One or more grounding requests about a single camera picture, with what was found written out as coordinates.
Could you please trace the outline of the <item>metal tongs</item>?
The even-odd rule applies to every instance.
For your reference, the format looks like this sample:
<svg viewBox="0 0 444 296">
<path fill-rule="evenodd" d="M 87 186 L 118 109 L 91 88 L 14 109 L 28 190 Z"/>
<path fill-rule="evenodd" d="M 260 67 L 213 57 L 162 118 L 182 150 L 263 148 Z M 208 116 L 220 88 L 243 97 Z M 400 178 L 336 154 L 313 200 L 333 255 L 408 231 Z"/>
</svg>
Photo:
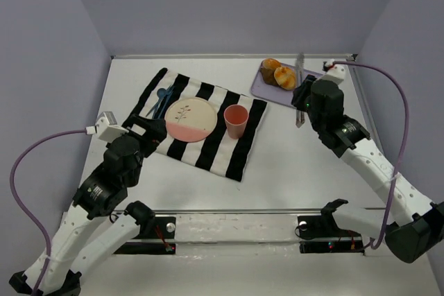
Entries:
<svg viewBox="0 0 444 296">
<path fill-rule="evenodd" d="M 304 62 L 305 62 L 305 54 L 303 52 L 299 53 L 296 57 L 295 62 L 295 70 L 296 70 L 296 78 L 297 83 L 296 87 L 299 88 L 299 86 L 302 83 L 302 75 L 304 73 Z M 305 123 L 305 115 L 299 111 L 296 110 L 296 126 L 297 128 L 301 128 Z"/>
</svg>

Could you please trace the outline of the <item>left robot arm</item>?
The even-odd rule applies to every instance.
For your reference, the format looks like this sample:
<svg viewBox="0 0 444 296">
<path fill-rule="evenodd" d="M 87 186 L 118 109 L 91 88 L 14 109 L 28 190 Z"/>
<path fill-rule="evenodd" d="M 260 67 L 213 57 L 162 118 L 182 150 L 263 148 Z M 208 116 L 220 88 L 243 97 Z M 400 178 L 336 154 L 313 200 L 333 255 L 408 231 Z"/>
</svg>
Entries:
<svg viewBox="0 0 444 296">
<path fill-rule="evenodd" d="M 80 130 L 106 142 L 103 161 L 76 190 L 65 217 L 54 236 L 19 198 L 15 172 L 22 153 L 10 172 L 10 189 L 20 209 L 42 232 L 45 249 L 26 270 L 10 278 L 10 286 L 23 295 L 78 295 L 87 271 L 103 262 L 126 241 L 152 229 L 155 212 L 140 201 L 131 202 L 108 231 L 95 241 L 90 236 L 137 186 L 144 159 L 167 137 L 163 119 L 130 115 L 125 126 L 113 113 L 103 112 L 96 123 Z"/>
</svg>

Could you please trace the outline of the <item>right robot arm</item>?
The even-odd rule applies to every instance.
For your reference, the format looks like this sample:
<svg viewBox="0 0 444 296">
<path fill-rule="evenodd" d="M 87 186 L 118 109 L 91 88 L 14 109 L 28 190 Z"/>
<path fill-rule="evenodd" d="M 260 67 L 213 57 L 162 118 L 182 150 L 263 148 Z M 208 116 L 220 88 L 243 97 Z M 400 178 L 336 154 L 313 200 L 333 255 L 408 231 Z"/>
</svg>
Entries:
<svg viewBox="0 0 444 296">
<path fill-rule="evenodd" d="M 305 112 L 322 144 L 355 170 L 390 207 L 392 221 L 347 200 L 327 203 L 321 214 L 336 229 L 350 230 L 378 239 L 401 261 L 413 263 L 443 240 L 443 204 L 419 192 L 381 153 L 369 132 L 344 113 L 344 94 L 330 80 L 308 75 L 293 93 L 292 105 Z"/>
</svg>

